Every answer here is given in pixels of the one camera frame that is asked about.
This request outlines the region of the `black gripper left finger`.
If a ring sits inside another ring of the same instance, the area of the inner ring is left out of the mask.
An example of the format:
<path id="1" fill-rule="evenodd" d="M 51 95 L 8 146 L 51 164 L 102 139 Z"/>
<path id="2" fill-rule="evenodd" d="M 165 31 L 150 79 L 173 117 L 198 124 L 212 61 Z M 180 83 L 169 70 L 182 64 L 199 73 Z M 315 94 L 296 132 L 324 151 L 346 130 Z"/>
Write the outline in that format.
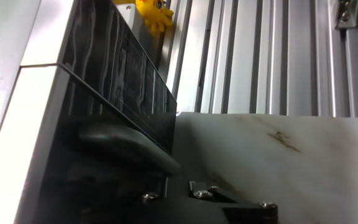
<path id="1" fill-rule="evenodd" d="M 80 224 L 127 223 L 128 218 L 135 213 L 139 205 L 160 199 L 155 192 L 135 192 L 119 197 L 105 204 L 86 208 L 81 212 Z"/>

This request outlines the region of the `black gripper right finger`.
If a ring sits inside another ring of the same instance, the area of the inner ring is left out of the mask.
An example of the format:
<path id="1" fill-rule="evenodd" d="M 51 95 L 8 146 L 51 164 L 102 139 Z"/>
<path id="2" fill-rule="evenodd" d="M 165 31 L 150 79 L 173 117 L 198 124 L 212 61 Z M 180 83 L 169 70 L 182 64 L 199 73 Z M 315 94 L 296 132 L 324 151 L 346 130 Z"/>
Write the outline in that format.
<path id="1" fill-rule="evenodd" d="M 217 208 L 217 212 L 208 208 L 207 213 L 220 213 L 228 223 L 278 224 L 278 205 L 272 202 L 250 202 L 217 185 L 196 181 L 189 181 L 188 195 L 206 202 L 201 208 L 206 208 L 207 205 Z"/>

